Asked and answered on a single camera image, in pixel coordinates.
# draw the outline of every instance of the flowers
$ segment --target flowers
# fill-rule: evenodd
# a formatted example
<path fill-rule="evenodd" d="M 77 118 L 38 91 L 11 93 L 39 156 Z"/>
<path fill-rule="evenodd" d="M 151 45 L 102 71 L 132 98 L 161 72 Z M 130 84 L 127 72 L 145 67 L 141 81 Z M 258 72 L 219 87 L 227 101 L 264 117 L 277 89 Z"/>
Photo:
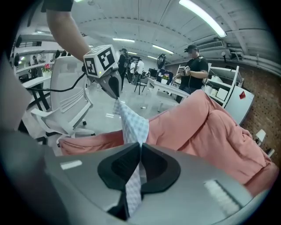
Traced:
<path fill-rule="evenodd" d="M 42 72 L 50 72 L 51 71 L 51 66 L 49 63 L 45 64 L 44 67 L 42 68 Z"/>
<path fill-rule="evenodd" d="M 168 74 L 165 74 L 165 75 L 163 75 L 163 76 L 162 76 L 162 79 L 164 79 L 164 80 L 169 80 L 169 79 L 170 79 L 170 77 L 169 77 L 169 75 L 168 75 Z"/>

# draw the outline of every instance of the black sleeve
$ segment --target black sleeve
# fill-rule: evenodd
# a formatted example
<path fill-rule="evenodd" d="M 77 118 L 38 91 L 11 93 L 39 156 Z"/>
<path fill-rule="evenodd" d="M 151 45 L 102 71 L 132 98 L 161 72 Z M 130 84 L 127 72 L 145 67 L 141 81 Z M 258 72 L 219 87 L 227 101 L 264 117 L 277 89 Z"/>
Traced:
<path fill-rule="evenodd" d="M 120 58 L 119 58 L 119 61 L 118 61 L 119 65 L 124 66 L 125 61 L 126 61 L 126 57 L 124 55 L 120 55 Z"/>
<path fill-rule="evenodd" d="M 209 70 L 208 62 L 207 62 L 205 59 L 202 59 L 202 60 L 199 62 L 199 69 L 200 69 L 200 71 L 201 71 L 201 70 L 205 70 L 205 71 L 208 71 L 208 70 Z"/>
<path fill-rule="evenodd" d="M 46 9 L 70 12 L 73 5 L 73 0 L 44 0 L 41 12 L 46 12 Z"/>

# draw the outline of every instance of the pink blanket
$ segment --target pink blanket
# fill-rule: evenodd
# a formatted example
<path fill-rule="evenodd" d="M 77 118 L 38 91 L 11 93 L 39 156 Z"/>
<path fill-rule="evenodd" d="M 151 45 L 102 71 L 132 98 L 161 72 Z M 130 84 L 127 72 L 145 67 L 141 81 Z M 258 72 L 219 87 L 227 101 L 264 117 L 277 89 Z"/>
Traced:
<path fill-rule="evenodd" d="M 201 90 L 150 119 L 146 143 L 202 157 L 244 185 L 253 196 L 270 188 L 279 172 L 250 133 Z M 122 130 L 60 141 L 65 155 L 122 144 Z"/>

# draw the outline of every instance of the white ceiling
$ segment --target white ceiling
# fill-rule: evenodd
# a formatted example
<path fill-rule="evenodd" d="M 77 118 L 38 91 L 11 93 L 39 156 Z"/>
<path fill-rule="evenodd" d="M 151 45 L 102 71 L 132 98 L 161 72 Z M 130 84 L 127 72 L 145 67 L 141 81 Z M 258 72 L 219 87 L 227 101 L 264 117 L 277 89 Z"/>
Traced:
<path fill-rule="evenodd" d="M 74 2 L 72 16 L 81 32 L 101 44 L 141 56 L 157 57 L 161 50 L 152 44 L 175 52 L 166 53 L 170 63 L 187 59 L 184 48 L 191 43 L 200 45 L 218 35 L 193 12 L 179 4 L 179 0 L 88 0 Z M 220 24 L 231 47 L 244 54 L 259 54 L 261 58 L 279 62 L 279 51 L 263 19 L 245 0 L 192 0 Z M 117 42 L 112 38 L 133 39 L 135 43 Z M 218 51 L 202 51 L 207 58 L 221 57 Z"/>

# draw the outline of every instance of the ceiling light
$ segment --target ceiling light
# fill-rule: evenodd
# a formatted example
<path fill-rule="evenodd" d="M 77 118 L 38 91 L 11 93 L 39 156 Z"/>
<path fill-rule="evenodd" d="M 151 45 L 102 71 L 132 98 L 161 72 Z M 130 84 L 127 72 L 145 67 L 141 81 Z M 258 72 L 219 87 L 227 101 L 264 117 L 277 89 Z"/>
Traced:
<path fill-rule="evenodd" d="M 156 59 L 156 60 L 157 60 L 157 58 L 155 58 L 155 57 L 152 57 L 152 56 L 150 56 L 150 55 L 148 55 L 148 57 L 149 57 L 149 58 L 152 58 L 152 59 Z"/>
<path fill-rule="evenodd" d="M 174 54 L 172 51 L 169 51 L 169 50 L 167 50 L 167 49 L 165 49 L 165 48 L 162 48 L 162 47 L 159 47 L 159 46 L 157 46 L 157 45 L 152 45 L 152 46 L 155 47 L 155 48 L 161 49 L 161 50 L 163 50 L 163 51 L 169 52 L 170 54 Z"/>
<path fill-rule="evenodd" d="M 120 41 L 129 41 L 129 42 L 135 42 L 134 40 L 129 40 L 129 39 L 122 39 L 122 38 L 113 38 L 113 40 L 120 40 Z"/>
<path fill-rule="evenodd" d="M 224 30 L 220 27 L 220 25 L 218 25 L 218 23 L 208 13 L 206 13 L 203 9 L 201 9 L 198 5 L 194 4 L 190 0 L 180 0 L 179 3 L 182 6 L 193 11 L 196 15 L 200 16 L 203 20 L 205 20 L 205 22 L 208 23 L 220 37 L 227 36 Z"/>

